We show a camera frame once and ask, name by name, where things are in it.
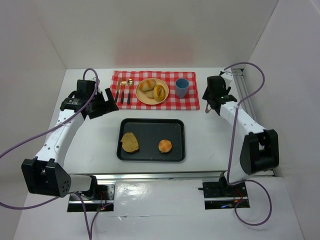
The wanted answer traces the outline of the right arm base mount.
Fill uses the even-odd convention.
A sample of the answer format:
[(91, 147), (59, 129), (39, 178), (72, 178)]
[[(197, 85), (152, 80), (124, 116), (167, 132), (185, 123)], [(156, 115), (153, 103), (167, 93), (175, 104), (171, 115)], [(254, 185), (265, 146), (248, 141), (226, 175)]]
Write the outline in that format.
[(205, 181), (198, 188), (203, 193), (206, 210), (250, 208), (247, 188), (244, 182), (228, 185), (224, 177), (217, 181)]

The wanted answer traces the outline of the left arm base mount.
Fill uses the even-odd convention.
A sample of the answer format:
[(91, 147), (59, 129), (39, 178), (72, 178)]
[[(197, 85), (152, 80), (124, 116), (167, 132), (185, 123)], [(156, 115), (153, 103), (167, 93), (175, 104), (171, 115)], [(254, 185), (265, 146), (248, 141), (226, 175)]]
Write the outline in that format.
[[(108, 182), (107, 184), (98, 184), (93, 195), (85, 195), (80, 193), (87, 212), (113, 212), (115, 184)], [(83, 212), (82, 202), (76, 194), (71, 194), (67, 206), (68, 213)]]

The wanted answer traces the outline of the small round muffin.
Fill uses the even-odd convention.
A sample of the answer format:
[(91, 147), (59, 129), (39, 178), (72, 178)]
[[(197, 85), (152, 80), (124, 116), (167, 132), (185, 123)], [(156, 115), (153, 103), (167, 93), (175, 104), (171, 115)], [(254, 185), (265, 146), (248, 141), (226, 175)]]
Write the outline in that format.
[(149, 91), (146, 91), (145, 92), (145, 96), (148, 98), (148, 99), (154, 99), (154, 90), (149, 90)]

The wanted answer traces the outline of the orange ring donut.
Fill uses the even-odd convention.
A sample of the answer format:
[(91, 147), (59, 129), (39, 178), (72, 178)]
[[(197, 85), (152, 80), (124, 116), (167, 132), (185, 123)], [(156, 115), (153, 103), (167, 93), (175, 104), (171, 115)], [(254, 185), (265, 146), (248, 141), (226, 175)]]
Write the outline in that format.
[(154, 88), (153, 88), (153, 98), (157, 101), (157, 102), (161, 102), (165, 99), (166, 97), (166, 91), (165, 88), (160, 85), (157, 84)]

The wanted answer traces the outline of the metal tongs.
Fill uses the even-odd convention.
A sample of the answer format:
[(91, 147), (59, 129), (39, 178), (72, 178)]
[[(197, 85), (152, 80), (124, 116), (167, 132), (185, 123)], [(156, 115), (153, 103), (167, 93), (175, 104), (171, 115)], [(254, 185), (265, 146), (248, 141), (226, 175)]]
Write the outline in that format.
[(208, 114), (211, 111), (211, 105), (210, 100), (207, 100), (206, 107), (205, 107), (205, 113)]

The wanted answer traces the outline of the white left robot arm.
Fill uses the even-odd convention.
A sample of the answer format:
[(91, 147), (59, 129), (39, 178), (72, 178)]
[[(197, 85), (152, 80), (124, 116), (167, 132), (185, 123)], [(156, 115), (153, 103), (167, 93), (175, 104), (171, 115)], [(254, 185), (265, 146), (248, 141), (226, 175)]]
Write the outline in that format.
[(31, 194), (60, 198), (73, 192), (83, 192), (89, 197), (95, 195), (97, 178), (69, 174), (64, 170), (64, 162), (73, 138), (86, 118), (94, 119), (119, 109), (109, 88), (105, 89), (105, 95), (107, 99), (95, 81), (77, 81), (76, 90), (61, 103), (55, 130), (33, 159), (25, 159), (21, 165)]

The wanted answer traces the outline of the large striped bread roll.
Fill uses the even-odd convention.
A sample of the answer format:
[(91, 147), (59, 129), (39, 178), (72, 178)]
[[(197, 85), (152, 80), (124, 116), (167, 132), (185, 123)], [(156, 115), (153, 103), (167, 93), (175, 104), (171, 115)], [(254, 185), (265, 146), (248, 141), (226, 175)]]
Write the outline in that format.
[(140, 91), (147, 92), (154, 89), (154, 87), (157, 85), (157, 81), (153, 78), (148, 78), (143, 80), (139, 85), (138, 88)]

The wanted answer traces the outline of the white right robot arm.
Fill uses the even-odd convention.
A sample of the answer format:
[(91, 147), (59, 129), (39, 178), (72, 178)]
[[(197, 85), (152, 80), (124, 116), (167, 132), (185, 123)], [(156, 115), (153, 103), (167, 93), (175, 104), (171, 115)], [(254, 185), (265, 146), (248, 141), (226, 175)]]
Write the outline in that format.
[(241, 152), (229, 159), (227, 171), (218, 181), (218, 189), (226, 196), (232, 186), (238, 186), (250, 176), (269, 171), (279, 165), (279, 140), (274, 129), (267, 130), (238, 106), (237, 99), (230, 94), (227, 79), (220, 76), (207, 77), (207, 87), (202, 99), (207, 102), (205, 112), (214, 110), (233, 127), (230, 148), (234, 147), (235, 136), (242, 140)]

